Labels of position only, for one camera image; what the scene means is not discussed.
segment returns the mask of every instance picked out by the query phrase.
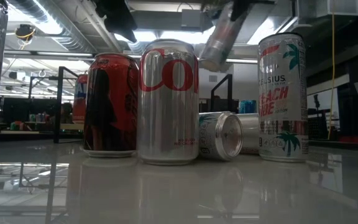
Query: overhead light panel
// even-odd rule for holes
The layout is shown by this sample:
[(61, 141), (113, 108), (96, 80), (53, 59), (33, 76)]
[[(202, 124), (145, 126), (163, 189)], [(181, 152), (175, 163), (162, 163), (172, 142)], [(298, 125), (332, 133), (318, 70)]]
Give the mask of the overhead light panel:
[(265, 22), (259, 26), (251, 39), (249, 39), (248, 44), (259, 44), (263, 38), (272, 34), (275, 34), (274, 23), (273, 20), (268, 17)]

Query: ceiling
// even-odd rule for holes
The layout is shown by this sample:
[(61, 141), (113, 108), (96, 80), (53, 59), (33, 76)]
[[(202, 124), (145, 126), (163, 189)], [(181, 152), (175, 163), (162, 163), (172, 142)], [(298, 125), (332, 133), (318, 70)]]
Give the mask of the ceiling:
[[(327, 24), (327, 16), (307, 15), (308, 19), (301, 21), (299, 15), (302, 10), (299, 8), (303, 2), (311, 0), (296, 0), (299, 5), (293, 4), (289, 0), (268, 0), (274, 4), (255, 4), (249, 11), (237, 40), (232, 48), (229, 58), (233, 59), (256, 59), (257, 46), (260, 39), (265, 36), (296, 30), (301, 32), (305, 41), (310, 41), (313, 37), (313, 29), (316, 27), (313, 22), (323, 20)], [(17, 7), (20, 0), (8, 0), (9, 22), (7, 27), (6, 50), (31, 50), (44, 52), (79, 52), (79, 53), (101, 53), (101, 52), (124, 52), (127, 54), (141, 54), (144, 46), (158, 38), (176, 38), (190, 42), (195, 47), (195, 54), (199, 55), (208, 37), (214, 30), (216, 20), (212, 19), (213, 12), (224, 5), (225, 0), (128, 0), (127, 5), (136, 21), (138, 29), (135, 36), (140, 41), (139, 48), (134, 46), (120, 35), (109, 33), (103, 24), (103, 19), (98, 17), (94, 11), (95, 5), (91, 1), (81, 0), (44, 0), (39, 4), (44, 7), (47, 14), (50, 13), (48, 22), (37, 21), (36, 17), (29, 16)], [(197, 26), (198, 32), (185, 31), (182, 27), (182, 15), (189, 9), (200, 10), (203, 22)], [(19, 40), (15, 35), (15, 30), (20, 24), (30, 24), (37, 29), (34, 38), (28, 43)], [(79, 42), (81, 47), (70, 48), (64, 44), (65, 38)], [(4, 60), (3, 73), (1, 78), (0, 93), (12, 94), (18, 97), (27, 97), (29, 76), (38, 76), (40, 72), (46, 77), (57, 75), (58, 67), (66, 66), (73, 72), (80, 74), (87, 71), (90, 62), (68, 58), (66, 60), (56, 60), (55, 58), (44, 57), (43, 59), (22, 58), (18, 55), (10, 54)], [(19, 72), (27, 76), (21, 80), (13, 80), (8, 77), (9, 72)], [(12, 85), (13, 90), (6, 90), (6, 86)], [(37, 87), (32, 90), (33, 94), (50, 97), (55, 93), (52, 86), (56, 85), (53, 81), (44, 79)], [(63, 99), (73, 98), (73, 83), (64, 82)]]

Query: ceiling duct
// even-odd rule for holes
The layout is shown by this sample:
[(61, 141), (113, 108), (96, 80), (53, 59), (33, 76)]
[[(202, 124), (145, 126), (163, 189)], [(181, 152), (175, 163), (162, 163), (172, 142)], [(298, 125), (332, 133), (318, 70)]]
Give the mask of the ceiling duct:
[(67, 50), (96, 52), (96, 49), (53, 1), (9, 0), (9, 4), (13, 6), (12, 8), (28, 16), (30, 21), (42, 32), (63, 36), (53, 37), (53, 39)]

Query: celsius logo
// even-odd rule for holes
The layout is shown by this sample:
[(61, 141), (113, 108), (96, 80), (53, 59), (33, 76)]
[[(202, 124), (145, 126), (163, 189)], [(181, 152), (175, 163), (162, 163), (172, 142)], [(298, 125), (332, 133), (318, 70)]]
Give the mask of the celsius logo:
[(274, 75), (271, 77), (267, 77), (266, 79), (261, 78), (259, 80), (259, 85), (263, 85), (267, 83), (277, 83), (277, 82), (285, 82), (285, 75)]

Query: white can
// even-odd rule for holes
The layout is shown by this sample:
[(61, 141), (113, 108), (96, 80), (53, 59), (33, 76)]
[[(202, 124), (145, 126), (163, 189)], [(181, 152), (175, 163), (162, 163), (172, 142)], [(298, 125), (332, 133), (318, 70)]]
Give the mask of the white can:
[(308, 155), (305, 46), (293, 33), (259, 42), (259, 154), (304, 162)]

